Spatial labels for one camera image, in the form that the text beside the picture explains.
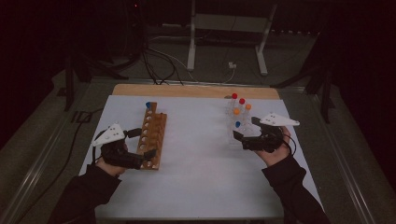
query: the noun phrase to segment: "black jacket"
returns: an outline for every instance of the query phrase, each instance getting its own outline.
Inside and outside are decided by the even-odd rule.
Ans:
[[[295,223],[296,219],[304,224],[330,223],[320,204],[304,188],[306,171],[292,156],[262,172],[285,208],[285,223]],[[108,203],[119,183],[119,179],[99,167],[88,165],[85,175],[75,176],[67,184],[49,223],[95,223],[94,208]]]
[[[48,223],[96,223],[94,208],[108,203],[120,180],[95,165],[67,184]]]
[[[285,223],[296,223],[296,219],[304,224],[330,223],[318,201],[303,186],[306,170],[292,156],[262,172],[283,204]]]

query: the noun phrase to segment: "person's right hand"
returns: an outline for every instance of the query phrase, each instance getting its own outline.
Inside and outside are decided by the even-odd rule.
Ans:
[[[128,151],[128,147],[126,146],[126,144],[123,145],[123,149]],[[127,168],[125,168],[125,167],[114,166],[114,165],[110,165],[110,164],[106,163],[102,157],[99,158],[98,162],[95,165],[112,176],[122,175],[127,170]]]
[[[288,137],[288,136],[290,136],[289,130],[286,127],[281,127],[281,129],[283,132],[283,140],[286,143],[289,143],[289,140],[290,140],[290,138]],[[261,150],[261,151],[255,150],[254,152],[256,152],[256,154],[260,158],[262,158],[262,160],[265,162],[265,164],[267,164],[267,166],[272,166],[272,165],[276,164],[277,162],[282,161],[283,159],[288,157],[290,150],[289,150],[288,146],[286,146],[285,144],[282,144],[278,149],[276,149],[272,153],[266,152],[264,150]]]

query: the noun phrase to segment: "wooden block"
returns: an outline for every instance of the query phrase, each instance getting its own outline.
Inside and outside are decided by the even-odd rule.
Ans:
[[[142,134],[140,135],[136,153],[143,155],[152,149],[157,149],[157,154],[150,161],[145,161],[140,169],[159,170],[161,154],[163,151],[163,137],[165,135],[166,114],[156,113],[157,103],[149,102],[142,124]]]

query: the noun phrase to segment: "gray floor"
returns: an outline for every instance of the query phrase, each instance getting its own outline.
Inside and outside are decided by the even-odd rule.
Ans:
[[[195,70],[188,73],[188,38],[156,38],[150,48],[169,54],[183,84],[201,85],[254,85],[267,87],[297,74],[315,38],[308,35],[270,34],[264,50],[269,75],[259,75],[252,43],[203,45],[197,47]],[[169,63],[157,57],[148,56],[149,63],[160,77],[168,76],[172,69]],[[228,62],[237,67],[227,68]],[[121,72],[129,77],[126,83],[150,83],[149,75],[142,61]],[[179,84],[172,76],[170,84]],[[396,196],[381,173],[370,148],[364,140],[354,119],[349,114],[336,87],[332,87],[330,124],[323,122],[318,113],[320,95],[303,92],[307,79],[279,90],[290,116],[303,125],[296,128],[305,158],[311,169],[324,209],[332,223],[396,223]],[[0,151],[0,211],[7,212],[12,206],[14,217],[18,218],[27,207],[49,185],[61,170],[72,146],[78,124],[70,120],[76,110],[93,111],[104,107],[106,98],[114,86],[120,83],[109,77],[97,76],[92,83],[78,84],[76,101],[70,112],[64,112],[65,99],[56,95],[64,87],[64,72],[54,77],[55,88],[35,113],[21,126],[13,138]],[[64,185],[77,175],[90,145],[90,139],[99,121],[100,112],[90,123],[81,125],[73,145],[70,162],[61,177],[47,193],[32,207],[21,223],[45,223]],[[26,175],[42,151],[51,151],[48,162],[40,167],[42,174],[28,183],[35,186],[28,192],[18,191]],[[169,221],[184,223],[187,221]],[[224,221],[207,221],[220,223]],[[247,223],[245,220],[227,222]],[[117,220],[99,220],[99,223],[125,223]],[[131,223],[148,223],[132,221]],[[265,223],[282,223],[281,220],[265,220]]]

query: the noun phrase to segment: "white tabletop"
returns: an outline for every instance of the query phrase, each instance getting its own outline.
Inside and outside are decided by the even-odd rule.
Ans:
[[[160,170],[126,171],[110,202],[97,207],[96,215],[152,220],[283,217],[279,198],[262,174],[264,162],[243,150],[242,144],[229,144],[224,113],[228,101],[110,95],[94,136],[113,123],[124,130],[140,128],[146,102],[157,102],[157,113],[168,117]],[[258,118],[270,112],[289,116],[281,100],[247,99],[247,103],[252,104],[251,115]],[[297,144],[294,157],[307,171],[304,186],[320,202],[295,131],[288,129]],[[130,152],[136,152],[137,142],[137,137],[126,139]],[[92,147],[81,174],[91,162]]]

